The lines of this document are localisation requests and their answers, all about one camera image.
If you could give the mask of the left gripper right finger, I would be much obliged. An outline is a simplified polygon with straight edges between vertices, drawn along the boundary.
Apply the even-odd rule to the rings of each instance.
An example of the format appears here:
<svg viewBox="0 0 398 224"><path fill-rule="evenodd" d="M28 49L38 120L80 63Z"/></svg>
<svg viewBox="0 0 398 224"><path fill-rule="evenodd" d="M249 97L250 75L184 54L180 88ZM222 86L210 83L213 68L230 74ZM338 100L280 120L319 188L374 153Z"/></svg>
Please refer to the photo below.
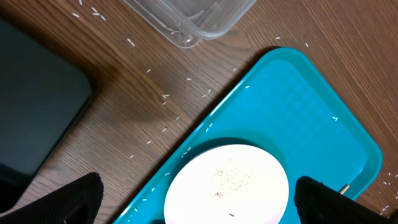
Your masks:
<svg viewBox="0 0 398 224"><path fill-rule="evenodd" d="M296 181L294 203L302 224L397 224L396 213L384 217L308 176Z"/></svg>

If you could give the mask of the large white plate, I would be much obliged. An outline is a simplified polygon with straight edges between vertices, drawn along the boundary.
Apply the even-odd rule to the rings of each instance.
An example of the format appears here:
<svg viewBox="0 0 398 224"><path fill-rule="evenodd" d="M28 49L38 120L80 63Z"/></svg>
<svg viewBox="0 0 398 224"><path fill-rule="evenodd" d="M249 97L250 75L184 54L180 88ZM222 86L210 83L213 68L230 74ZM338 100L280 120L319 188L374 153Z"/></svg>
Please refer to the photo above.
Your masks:
<svg viewBox="0 0 398 224"><path fill-rule="evenodd" d="M281 163L258 147L209 149L173 179L164 203L169 224L279 223L289 200Z"/></svg>

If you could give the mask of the wooden chopstick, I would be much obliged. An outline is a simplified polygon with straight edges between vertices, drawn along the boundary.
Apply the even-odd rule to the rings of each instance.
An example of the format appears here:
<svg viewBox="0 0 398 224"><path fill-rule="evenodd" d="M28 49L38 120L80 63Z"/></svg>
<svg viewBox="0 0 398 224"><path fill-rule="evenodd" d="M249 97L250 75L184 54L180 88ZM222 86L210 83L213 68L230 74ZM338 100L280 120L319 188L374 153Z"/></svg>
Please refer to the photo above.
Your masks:
<svg viewBox="0 0 398 224"><path fill-rule="evenodd" d="M343 195L348 189L349 189L349 185L347 184L340 190L340 194Z"/></svg>

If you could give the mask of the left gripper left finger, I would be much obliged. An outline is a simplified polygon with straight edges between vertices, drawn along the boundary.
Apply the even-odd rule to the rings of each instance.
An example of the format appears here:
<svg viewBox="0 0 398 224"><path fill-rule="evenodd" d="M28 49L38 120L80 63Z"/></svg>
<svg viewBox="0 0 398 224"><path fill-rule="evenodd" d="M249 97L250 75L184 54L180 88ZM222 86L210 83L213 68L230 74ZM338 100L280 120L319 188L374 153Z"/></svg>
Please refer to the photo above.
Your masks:
<svg viewBox="0 0 398 224"><path fill-rule="evenodd" d="M1 217L1 223L93 223L100 209L104 185L97 172Z"/></svg>

